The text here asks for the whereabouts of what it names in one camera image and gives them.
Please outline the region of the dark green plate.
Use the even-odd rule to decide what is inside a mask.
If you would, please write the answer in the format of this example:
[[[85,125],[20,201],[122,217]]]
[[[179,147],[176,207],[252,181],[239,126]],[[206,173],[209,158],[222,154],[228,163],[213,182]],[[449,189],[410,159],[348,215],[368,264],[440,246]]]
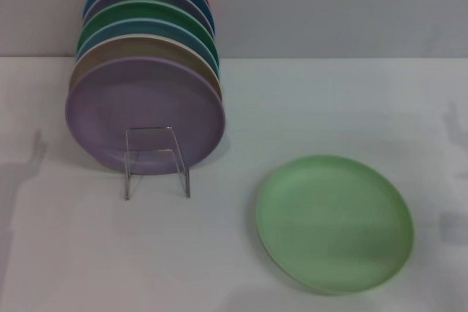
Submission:
[[[188,12],[161,1],[121,1],[98,11],[83,25],[75,52],[78,53],[84,42],[101,28],[116,21],[135,18],[165,20],[186,29],[209,49],[215,62],[219,64],[219,55],[210,31]]]

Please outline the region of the lilac plate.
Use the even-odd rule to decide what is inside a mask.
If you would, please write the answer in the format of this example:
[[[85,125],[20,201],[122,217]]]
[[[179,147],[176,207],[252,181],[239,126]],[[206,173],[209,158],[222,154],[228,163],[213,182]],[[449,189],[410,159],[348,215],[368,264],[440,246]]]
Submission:
[[[116,59],[89,71],[71,90],[67,125],[80,147],[100,164],[124,172],[125,131],[171,126],[187,167],[207,158],[225,129],[218,93],[205,78],[172,60],[151,57]],[[175,173],[169,132],[129,135],[131,171],[140,175]]]

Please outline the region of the tan plate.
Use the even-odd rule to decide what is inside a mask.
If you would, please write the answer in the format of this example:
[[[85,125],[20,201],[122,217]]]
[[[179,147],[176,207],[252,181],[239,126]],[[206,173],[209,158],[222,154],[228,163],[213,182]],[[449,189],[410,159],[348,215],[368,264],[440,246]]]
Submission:
[[[218,96],[222,96],[219,77],[206,59],[187,45],[151,34],[117,36],[88,49],[75,64],[69,79],[69,90],[96,66],[107,61],[136,56],[164,58],[182,64],[203,76]]]

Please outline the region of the light green plate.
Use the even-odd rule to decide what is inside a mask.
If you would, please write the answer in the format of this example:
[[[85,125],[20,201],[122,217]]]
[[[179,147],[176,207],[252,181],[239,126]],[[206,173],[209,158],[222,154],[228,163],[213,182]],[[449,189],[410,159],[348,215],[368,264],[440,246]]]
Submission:
[[[415,242],[398,189],[371,167],[340,156],[307,156],[276,168],[257,189],[255,222],[283,272],[333,295],[387,282]]]

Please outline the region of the light blue plate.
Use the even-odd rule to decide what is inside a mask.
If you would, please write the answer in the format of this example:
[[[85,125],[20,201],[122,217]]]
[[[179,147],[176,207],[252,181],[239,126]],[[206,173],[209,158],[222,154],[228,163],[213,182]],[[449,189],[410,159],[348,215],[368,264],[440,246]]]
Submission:
[[[214,70],[216,76],[219,77],[219,64],[216,62],[215,55],[198,37],[180,25],[176,25],[166,20],[151,18],[119,20],[104,26],[85,40],[81,48],[78,50],[75,62],[79,62],[80,58],[86,52],[90,51],[90,49],[101,42],[114,37],[137,34],[165,37],[186,45],[198,53]]]

